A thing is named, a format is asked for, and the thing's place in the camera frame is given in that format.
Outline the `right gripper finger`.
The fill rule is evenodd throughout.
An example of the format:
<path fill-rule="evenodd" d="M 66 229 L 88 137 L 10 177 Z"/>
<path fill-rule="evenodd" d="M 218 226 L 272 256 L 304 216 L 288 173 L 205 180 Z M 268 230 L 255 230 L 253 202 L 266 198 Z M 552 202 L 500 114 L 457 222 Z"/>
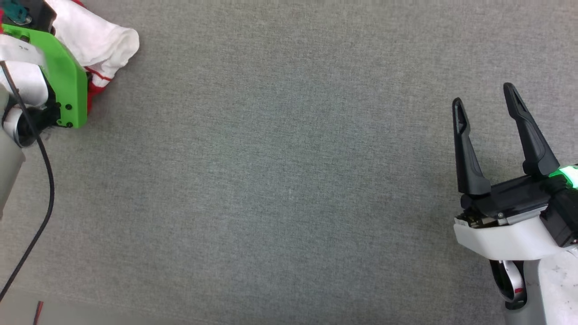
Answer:
<path fill-rule="evenodd" d="M 458 192 L 474 196 L 489 194 L 491 183 L 483 175 L 471 144 L 470 123 L 460 98 L 452 102 L 452 119 Z"/>
<path fill-rule="evenodd" d="M 516 123 L 522 144 L 524 173 L 529 176 L 549 177 L 560 167 L 555 154 L 516 87 L 512 83 L 504 83 L 503 93 L 508 113 Z"/>

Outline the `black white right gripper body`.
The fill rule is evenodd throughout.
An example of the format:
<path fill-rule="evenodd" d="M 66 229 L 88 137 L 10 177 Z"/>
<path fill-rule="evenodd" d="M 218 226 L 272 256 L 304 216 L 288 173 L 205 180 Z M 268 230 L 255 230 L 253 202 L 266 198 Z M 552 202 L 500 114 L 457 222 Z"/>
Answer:
<path fill-rule="evenodd" d="M 547 178 L 521 176 L 496 185 L 457 168 L 464 209 L 455 218 L 457 241 L 489 260 L 539 260 L 578 248 L 578 214 L 568 223 L 546 214 L 553 185 L 561 179 L 578 203 L 578 165 Z"/>

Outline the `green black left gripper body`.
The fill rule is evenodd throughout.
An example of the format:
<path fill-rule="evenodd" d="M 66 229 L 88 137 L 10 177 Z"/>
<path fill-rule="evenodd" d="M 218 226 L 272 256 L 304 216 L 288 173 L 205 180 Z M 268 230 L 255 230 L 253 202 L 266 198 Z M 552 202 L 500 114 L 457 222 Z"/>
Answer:
<path fill-rule="evenodd" d="M 53 110 L 49 125 L 80 128 L 88 117 L 88 76 L 56 38 L 45 0 L 0 0 L 0 84 L 27 106 Z"/>

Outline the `red white basketball jersey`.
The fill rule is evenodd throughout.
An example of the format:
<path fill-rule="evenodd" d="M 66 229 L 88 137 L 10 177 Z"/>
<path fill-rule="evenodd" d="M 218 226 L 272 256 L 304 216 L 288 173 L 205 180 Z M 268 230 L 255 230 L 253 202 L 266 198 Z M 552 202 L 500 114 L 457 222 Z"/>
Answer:
<path fill-rule="evenodd" d="M 45 1 L 56 12 L 56 38 L 91 74 L 87 95 L 87 110 L 91 111 L 93 97 L 105 90 L 138 51 L 139 35 L 97 16 L 80 0 Z"/>

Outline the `grey fabric sofa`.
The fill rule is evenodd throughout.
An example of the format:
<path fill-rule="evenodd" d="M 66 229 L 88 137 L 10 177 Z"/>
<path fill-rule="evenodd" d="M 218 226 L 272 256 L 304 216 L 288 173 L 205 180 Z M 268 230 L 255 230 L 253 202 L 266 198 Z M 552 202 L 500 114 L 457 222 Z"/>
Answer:
<path fill-rule="evenodd" d="M 45 141 L 18 295 L 186 325 L 503 325 L 459 245 L 451 104 L 523 175 L 511 82 L 578 163 L 578 0 L 82 0 L 140 47 Z"/>

